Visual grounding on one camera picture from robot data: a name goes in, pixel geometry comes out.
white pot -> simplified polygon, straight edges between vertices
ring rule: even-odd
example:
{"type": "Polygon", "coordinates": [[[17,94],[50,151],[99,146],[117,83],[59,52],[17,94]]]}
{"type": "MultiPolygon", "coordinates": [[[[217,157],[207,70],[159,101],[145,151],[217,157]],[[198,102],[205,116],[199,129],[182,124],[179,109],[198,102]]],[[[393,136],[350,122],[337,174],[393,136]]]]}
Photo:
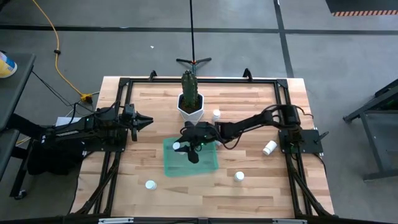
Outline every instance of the white pot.
{"type": "Polygon", "coordinates": [[[185,121],[191,121],[193,123],[193,125],[196,125],[197,122],[199,122],[200,118],[203,116],[203,114],[205,113],[205,97],[198,93],[198,96],[201,97],[201,107],[198,111],[195,111],[193,113],[188,114],[187,112],[185,112],[184,110],[181,110],[179,107],[180,104],[180,99],[182,97],[182,93],[179,94],[178,98],[177,98],[177,109],[179,110],[182,118],[185,121]]]}

yellow container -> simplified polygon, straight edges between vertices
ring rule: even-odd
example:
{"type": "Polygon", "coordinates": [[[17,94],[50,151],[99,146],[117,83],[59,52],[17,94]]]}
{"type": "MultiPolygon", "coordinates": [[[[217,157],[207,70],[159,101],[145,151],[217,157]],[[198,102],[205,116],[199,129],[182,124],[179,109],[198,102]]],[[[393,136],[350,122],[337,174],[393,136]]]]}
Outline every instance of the yellow container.
{"type": "Polygon", "coordinates": [[[17,71],[17,64],[0,52],[0,78],[7,78],[17,71]]]}

potted plant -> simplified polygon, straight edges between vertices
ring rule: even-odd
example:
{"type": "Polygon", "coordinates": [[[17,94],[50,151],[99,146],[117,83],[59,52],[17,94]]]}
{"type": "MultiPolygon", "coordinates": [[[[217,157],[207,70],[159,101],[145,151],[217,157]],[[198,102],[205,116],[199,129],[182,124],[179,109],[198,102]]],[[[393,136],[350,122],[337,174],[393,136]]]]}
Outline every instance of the potted plant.
{"type": "Polygon", "coordinates": [[[177,109],[184,121],[197,124],[204,114],[205,97],[198,93],[198,80],[187,70],[181,78],[182,93],[178,96],[177,109]]]}

cactus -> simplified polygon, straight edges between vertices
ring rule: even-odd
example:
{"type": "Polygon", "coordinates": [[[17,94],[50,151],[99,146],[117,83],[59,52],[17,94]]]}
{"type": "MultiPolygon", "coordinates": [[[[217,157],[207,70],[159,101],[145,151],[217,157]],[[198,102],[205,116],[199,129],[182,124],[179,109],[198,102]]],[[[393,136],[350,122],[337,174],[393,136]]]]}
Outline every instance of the cactus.
{"type": "Polygon", "coordinates": [[[194,109],[198,101],[198,80],[191,71],[187,70],[181,78],[184,106],[194,109]]]}

tripod base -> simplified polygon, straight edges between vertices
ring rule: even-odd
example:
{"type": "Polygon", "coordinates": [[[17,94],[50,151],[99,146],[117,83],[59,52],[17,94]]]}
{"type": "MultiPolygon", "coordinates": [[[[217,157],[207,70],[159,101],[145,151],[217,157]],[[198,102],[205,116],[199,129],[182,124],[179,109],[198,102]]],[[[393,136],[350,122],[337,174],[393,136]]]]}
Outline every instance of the tripod base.
{"type": "Polygon", "coordinates": [[[197,74],[197,65],[200,62],[209,62],[209,61],[211,61],[211,58],[204,58],[204,59],[193,60],[193,61],[177,58],[176,61],[189,63],[192,66],[192,73],[196,75],[197,74]]]}

